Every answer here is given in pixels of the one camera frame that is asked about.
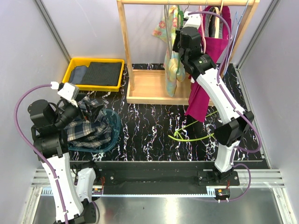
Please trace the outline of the navy plaid skirt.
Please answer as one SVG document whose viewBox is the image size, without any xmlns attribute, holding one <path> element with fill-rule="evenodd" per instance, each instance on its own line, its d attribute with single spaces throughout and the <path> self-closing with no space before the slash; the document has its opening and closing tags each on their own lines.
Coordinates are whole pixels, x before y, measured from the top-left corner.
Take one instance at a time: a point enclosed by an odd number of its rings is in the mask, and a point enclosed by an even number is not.
<svg viewBox="0 0 299 224">
<path fill-rule="evenodd" d="M 89 107 L 89 111 L 92 106 L 102 105 L 97 99 L 91 99 L 88 96 L 83 97 L 79 103 L 84 103 Z M 87 149 L 98 149 L 100 146 L 111 141 L 112 128 L 101 109 L 94 123 L 76 118 L 65 128 L 65 131 L 67 132 L 69 145 Z"/>
</svg>

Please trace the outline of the yellow-green hanger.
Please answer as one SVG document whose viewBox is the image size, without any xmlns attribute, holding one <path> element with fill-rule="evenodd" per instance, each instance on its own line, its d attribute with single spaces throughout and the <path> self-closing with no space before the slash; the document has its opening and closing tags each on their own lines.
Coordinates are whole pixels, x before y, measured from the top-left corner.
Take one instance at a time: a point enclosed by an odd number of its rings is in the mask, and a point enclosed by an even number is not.
<svg viewBox="0 0 299 224">
<path fill-rule="evenodd" d="M 168 137 L 177 142 L 196 142 L 209 138 L 215 139 L 213 131 L 215 126 L 212 125 L 212 128 L 210 128 L 210 125 L 206 124 L 206 122 L 217 116 L 218 111 L 210 111 L 210 113 L 205 116 L 204 122 L 194 119 L 184 123 L 180 128 L 175 129 L 173 133 L 168 134 Z"/>
</svg>

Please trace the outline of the floral pastel garment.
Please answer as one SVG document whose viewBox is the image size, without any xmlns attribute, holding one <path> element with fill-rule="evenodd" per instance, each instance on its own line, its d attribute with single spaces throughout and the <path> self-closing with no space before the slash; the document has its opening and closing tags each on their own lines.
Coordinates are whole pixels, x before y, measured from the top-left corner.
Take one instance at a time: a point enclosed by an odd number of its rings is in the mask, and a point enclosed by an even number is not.
<svg viewBox="0 0 299 224">
<path fill-rule="evenodd" d="M 165 69 L 165 87 L 166 87 L 167 94 L 170 97 L 173 97 L 175 95 L 177 82 L 183 82 L 185 79 L 185 69 L 183 68 L 182 63 L 180 63 L 179 73 L 176 74 L 179 54 L 172 50 L 173 44 L 175 42 L 176 31 L 178 30 L 177 14 L 178 14 L 178 9 L 176 5 L 169 7 L 168 24 L 169 24 L 169 32 L 171 35 L 171 54 L 169 54 L 167 49 L 164 57 L 163 68 Z M 162 20 L 159 22 L 159 24 L 156 26 L 156 28 L 153 30 L 152 35 L 166 43 L 164 16 Z"/>
</svg>

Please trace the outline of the green hanger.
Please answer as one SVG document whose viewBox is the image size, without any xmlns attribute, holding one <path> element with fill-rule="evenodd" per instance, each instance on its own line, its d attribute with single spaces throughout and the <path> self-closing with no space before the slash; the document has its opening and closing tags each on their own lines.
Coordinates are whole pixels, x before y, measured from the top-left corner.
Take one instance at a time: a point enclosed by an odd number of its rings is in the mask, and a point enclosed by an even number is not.
<svg viewBox="0 0 299 224">
<path fill-rule="evenodd" d="M 177 5 L 177 9 L 178 9 L 178 14 L 177 14 L 177 28 L 178 28 L 178 30 L 180 30 L 181 27 L 183 26 L 184 13 L 183 13 L 183 11 L 180 9 L 180 6 L 179 6 L 179 5 Z M 180 69 L 180 60 L 178 59 L 178 65 L 177 65 L 177 71 L 176 71 L 176 74 L 179 73 L 179 69 Z"/>
</svg>

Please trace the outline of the pink hanger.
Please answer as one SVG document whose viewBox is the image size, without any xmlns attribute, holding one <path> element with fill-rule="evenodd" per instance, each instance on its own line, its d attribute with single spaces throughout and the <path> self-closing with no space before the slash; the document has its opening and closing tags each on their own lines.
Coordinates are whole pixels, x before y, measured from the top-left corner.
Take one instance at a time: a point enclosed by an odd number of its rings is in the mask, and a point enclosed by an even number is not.
<svg viewBox="0 0 299 224">
<path fill-rule="evenodd" d="M 217 15 L 221 15 L 222 13 L 222 9 L 223 9 L 223 5 L 224 5 L 224 0 L 221 1 L 221 6 L 220 7 L 212 7 L 213 12 L 216 13 Z M 204 20 L 203 20 L 203 15 L 201 16 L 201 25 L 200 25 L 200 29 L 201 29 L 201 33 L 202 33 L 202 40 L 203 40 L 203 53 L 206 53 L 206 38 L 205 38 L 205 28 L 204 28 Z"/>
</svg>

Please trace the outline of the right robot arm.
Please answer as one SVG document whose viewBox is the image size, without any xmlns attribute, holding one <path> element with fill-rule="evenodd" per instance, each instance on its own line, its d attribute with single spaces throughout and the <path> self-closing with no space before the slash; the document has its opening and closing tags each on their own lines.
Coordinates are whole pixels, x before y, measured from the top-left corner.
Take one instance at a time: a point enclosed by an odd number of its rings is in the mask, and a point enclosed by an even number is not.
<svg viewBox="0 0 299 224">
<path fill-rule="evenodd" d="M 245 111 L 233 98 L 218 76 L 216 64 L 209 55 L 201 52 L 200 39 L 195 27 L 176 30 L 173 51 L 179 54 L 185 71 L 211 98 L 222 120 L 222 126 L 214 131 L 218 141 L 214 167 L 202 177 L 202 181 L 205 184 L 226 185 L 233 180 L 233 157 L 254 115 L 251 111 Z"/>
</svg>

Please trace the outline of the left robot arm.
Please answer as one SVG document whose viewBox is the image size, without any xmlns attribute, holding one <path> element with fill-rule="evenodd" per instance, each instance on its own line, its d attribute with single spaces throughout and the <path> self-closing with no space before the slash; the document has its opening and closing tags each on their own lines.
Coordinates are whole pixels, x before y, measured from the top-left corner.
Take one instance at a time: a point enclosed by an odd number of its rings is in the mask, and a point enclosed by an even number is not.
<svg viewBox="0 0 299 224">
<path fill-rule="evenodd" d="M 76 106 L 67 103 L 64 111 L 60 112 L 57 105 L 44 99 L 28 107 L 33 122 L 32 139 L 50 181 L 57 224 L 94 224 L 98 218 L 92 201 L 93 185 L 101 179 L 98 166 L 93 161 L 78 165 L 76 181 L 71 174 L 64 128 L 79 115 L 79 111 Z"/>
</svg>

